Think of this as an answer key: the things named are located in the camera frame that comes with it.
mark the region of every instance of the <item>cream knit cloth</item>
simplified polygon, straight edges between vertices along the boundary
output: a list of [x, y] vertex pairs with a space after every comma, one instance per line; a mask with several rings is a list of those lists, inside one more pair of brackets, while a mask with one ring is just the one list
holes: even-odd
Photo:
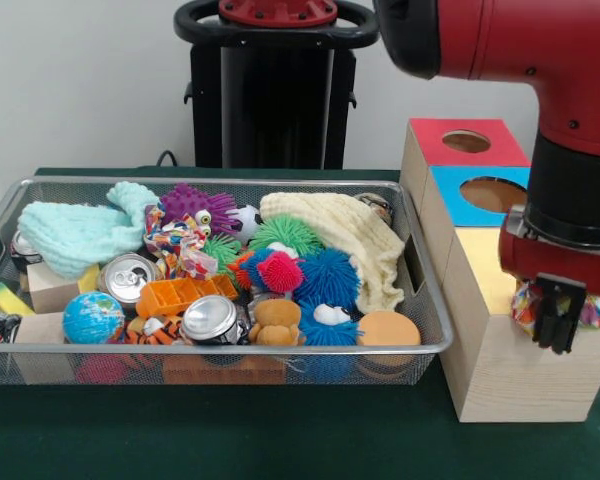
[[368, 205], [338, 193], [271, 193], [262, 199], [263, 220], [281, 214], [303, 220], [326, 246], [351, 255], [362, 313], [394, 310], [404, 300], [404, 291], [393, 286], [404, 242]]

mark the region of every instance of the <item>white wall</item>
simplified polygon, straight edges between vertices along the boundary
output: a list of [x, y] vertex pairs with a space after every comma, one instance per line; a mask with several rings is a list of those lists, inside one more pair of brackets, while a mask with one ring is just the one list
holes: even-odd
[[[184, 1], [0, 0], [0, 191], [43, 165], [146, 165], [165, 148], [193, 163]], [[346, 167], [397, 168], [411, 116], [503, 117], [531, 152], [527, 87], [409, 78], [380, 43], [356, 54]]]

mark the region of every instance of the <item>mint green knit cloth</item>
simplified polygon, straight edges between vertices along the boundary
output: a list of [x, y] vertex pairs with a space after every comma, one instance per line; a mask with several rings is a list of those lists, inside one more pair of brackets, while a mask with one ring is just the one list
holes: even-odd
[[142, 246], [144, 209], [158, 197], [144, 185], [118, 182], [107, 199], [120, 208], [34, 202], [18, 219], [22, 236], [49, 268], [80, 278], [94, 263], [105, 263]]

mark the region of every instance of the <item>can lid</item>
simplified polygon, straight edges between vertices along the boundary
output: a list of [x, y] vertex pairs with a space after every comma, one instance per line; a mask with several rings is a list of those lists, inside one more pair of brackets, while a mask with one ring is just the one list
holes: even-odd
[[13, 249], [19, 255], [29, 256], [29, 255], [40, 255], [38, 251], [31, 246], [31, 244], [27, 241], [26, 238], [22, 236], [20, 230], [17, 230], [15, 235], [13, 236], [13, 241], [11, 242]]
[[209, 340], [229, 330], [236, 321], [236, 313], [236, 306], [227, 297], [202, 297], [187, 308], [182, 333], [192, 340]]
[[151, 262], [135, 253], [112, 260], [103, 273], [107, 290], [123, 303], [136, 303], [144, 286], [156, 279]]

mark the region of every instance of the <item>green spiky ball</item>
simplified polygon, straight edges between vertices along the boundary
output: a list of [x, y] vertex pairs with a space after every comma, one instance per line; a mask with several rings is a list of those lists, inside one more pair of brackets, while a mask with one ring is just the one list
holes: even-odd
[[301, 257], [324, 247], [306, 223], [290, 215], [277, 215], [266, 220], [249, 242], [249, 248], [267, 248], [274, 242], [295, 249]]
[[216, 235], [208, 238], [202, 247], [202, 251], [207, 255], [218, 260], [218, 273], [226, 273], [233, 280], [233, 272], [227, 268], [227, 265], [238, 259], [242, 244], [229, 235]]

